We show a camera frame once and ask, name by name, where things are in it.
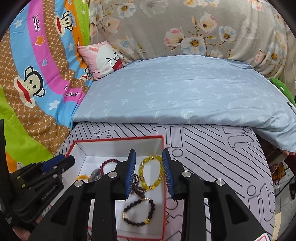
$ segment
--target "metal screw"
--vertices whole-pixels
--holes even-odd
[[[223,186],[223,185],[225,184],[224,180],[222,180],[222,179],[218,179],[218,180],[216,181],[216,183],[217,183],[219,186]]]
[[[108,176],[109,176],[110,178],[115,178],[115,177],[117,177],[117,172],[110,172],[110,173],[108,174]]]
[[[188,171],[184,171],[184,172],[182,172],[182,176],[183,177],[190,177],[191,176],[191,173],[188,172]]]
[[[75,185],[76,187],[81,187],[81,186],[83,185],[83,181],[81,181],[81,180],[77,180],[77,181],[74,183],[74,185]]]

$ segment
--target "gray bedsheet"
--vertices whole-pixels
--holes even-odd
[[[57,154],[66,154],[75,140],[163,135],[165,147],[184,168],[201,179],[225,180],[260,221],[271,238],[275,198],[270,171],[251,128],[218,125],[162,125],[80,122]],[[209,221],[207,200],[205,209]],[[179,241],[183,202],[167,200],[165,240]],[[207,222],[208,240],[211,237]]]

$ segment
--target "red box edge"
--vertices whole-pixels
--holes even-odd
[[[163,141],[163,150],[165,149],[165,142],[164,142],[164,136],[163,135],[157,135],[157,136],[145,136],[145,137],[125,137],[125,138],[108,138],[108,139],[99,139],[99,140],[76,140],[73,141],[73,143],[70,146],[70,149],[68,150],[66,157],[68,157],[76,143],[79,142],[99,142],[99,141],[119,141],[119,140],[135,140],[135,139],[156,139],[156,138],[161,138]],[[164,210],[163,210],[163,233],[161,239],[146,239],[146,241],[162,241],[164,240],[165,236],[165,228],[166,228],[166,181],[164,177]],[[126,237],[126,236],[118,236],[122,238],[127,238],[131,240],[143,240],[143,239],[138,239],[138,238],[131,238],[131,237]]]

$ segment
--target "red bead bracelet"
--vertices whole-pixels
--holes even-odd
[[[102,176],[104,175],[104,170],[103,170],[104,166],[105,166],[106,164],[110,163],[110,162],[116,162],[116,163],[118,163],[118,162],[120,162],[120,161],[117,160],[117,159],[109,159],[109,160],[104,161],[104,162],[102,163],[102,165],[100,166],[100,173],[101,173]]]

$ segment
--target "white box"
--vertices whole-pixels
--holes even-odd
[[[138,174],[140,163],[150,155],[162,156],[164,149],[163,136],[131,137],[118,139],[99,139],[99,140],[78,140],[71,145],[67,156],[75,158],[75,165],[63,173],[64,189],[56,196],[52,204],[70,187],[77,177],[86,175],[100,168],[101,164],[108,159],[118,159],[126,161],[130,149],[136,151],[135,173]],[[104,173],[115,169],[116,163],[108,163],[104,166]],[[160,164],[157,160],[152,160],[144,166],[144,178],[148,185],[152,185],[158,178]],[[163,240],[166,221],[166,193],[167,187],[165,177],[161,184],[154,190],[145,193],[146,197],[151,198],[155,204],[155,211],[149,224],[144,226],[132,226],[122,219],[123,209],[130,203],[140,199],[136,194],[130,195],[126,201],[115,201],[116,228],[117,236],[138,240]],[[126,212],[126,217],[134,222],[144,222],[149,215],[149,203],[142,202]]]

